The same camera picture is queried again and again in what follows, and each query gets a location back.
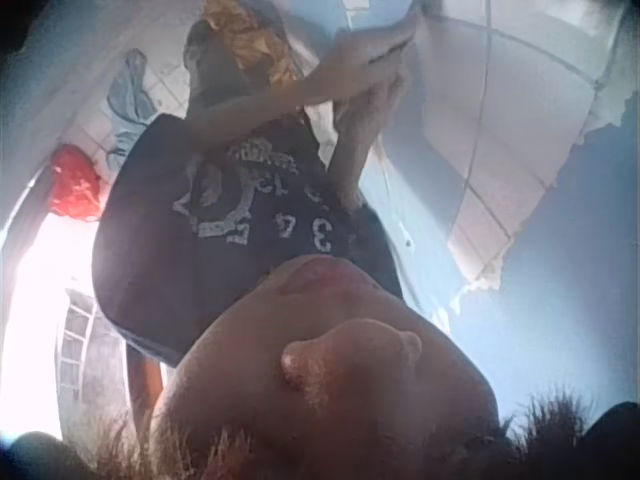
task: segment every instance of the red object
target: red object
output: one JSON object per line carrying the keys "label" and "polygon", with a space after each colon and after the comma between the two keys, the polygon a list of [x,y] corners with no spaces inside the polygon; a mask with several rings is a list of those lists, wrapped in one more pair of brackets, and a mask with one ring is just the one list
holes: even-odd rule
{"label": "red object", "polygon": [[89,157],[75,145],[62,145],[51,157],[54,172],[50,208],[61,217],[100,219],[100,181]]}

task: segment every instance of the t-shirt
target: t-shirt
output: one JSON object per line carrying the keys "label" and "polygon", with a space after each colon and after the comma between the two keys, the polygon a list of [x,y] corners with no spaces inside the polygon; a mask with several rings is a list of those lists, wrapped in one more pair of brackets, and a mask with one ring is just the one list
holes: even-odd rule
{"label": "t-shirt", "polygon": [[209,158],[189,138],[183,120],[158,117],[100,222],[96,298],[130,343],[176,365],[221,313],[301,255],[347,258],[401,296],[382,225],[366,206],[339,206],[305,122],[271,122]]}

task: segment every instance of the man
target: man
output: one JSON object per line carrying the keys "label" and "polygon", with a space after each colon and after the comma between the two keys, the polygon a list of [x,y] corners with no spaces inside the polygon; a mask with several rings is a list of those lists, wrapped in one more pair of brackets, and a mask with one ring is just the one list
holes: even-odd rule
{"label": "man", "polygon": [[[175,379],[139,447],[119,429],[87,466],[26,435],[0,451],[0,468],[37,480],[638,478],[636,404],[585,432],[578,404],[560,396],[534,404],[529,429],[510,439],[482,374],[398,298],[357,180],[401,91],[414,21],[345,37],[287,88],[214,108],[220,93],[205,88],[186,122],[150,127],[114,187],[94,274],[107,316],[130,341],[180,362]],[[257,129],[300,105],[354,96],[339,109],[326,172],[304,160],[315,152],[297,120]]]}
{"label": "man", "polygon": [[[262,89],[220,34],[192,28],[186,120],[162,115],[139,139],[95,242],[97,299],[129,342],[176,366],[219,315],[301,255],[346,258],[401,297],[358,181],[406,86],[417,16],[345,35],[307,78]],[[301,108],[329,100],[339,140],[325,168]]]}

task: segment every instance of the blue wall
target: blue wall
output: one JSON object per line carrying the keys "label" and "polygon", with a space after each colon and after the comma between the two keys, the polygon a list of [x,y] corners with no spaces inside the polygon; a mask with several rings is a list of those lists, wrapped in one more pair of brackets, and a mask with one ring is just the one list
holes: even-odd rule
{"label": "blue wall", "polygon": [[503,413],[566,387],[597,415],[637,398],[637,94],[589,133],[507,254],[499,291],[463,297],[452,336]]}
{"label": "blue wall", "polygon": [[[371,0],[370,10],[352,19],[354,27],[396,20],[408,3]],[[315,42],[320,51],[346,19],[339,0],[296,0],[292,11],[325,31]],[[396,216],[420,224],[420,265],[405,267],[428,270],[413,285],[421,310],[447,309],[452,338],[485,372],[505,416],[531,395],[557,388],[581,395],[592,415],[636,399],[637,96],[627,102],[622,127],[596,130],[574,146],[557,186],[509,250],[500,290],[463,296],[457,316],[449,305],[465,282],[446,240],[464,181],[422,134],[423,95],[414,85],[384,135],[389,159],[423,207],[402,211],[408,193],[394,191]],[[393,237],[395,226],[387,227]]]}

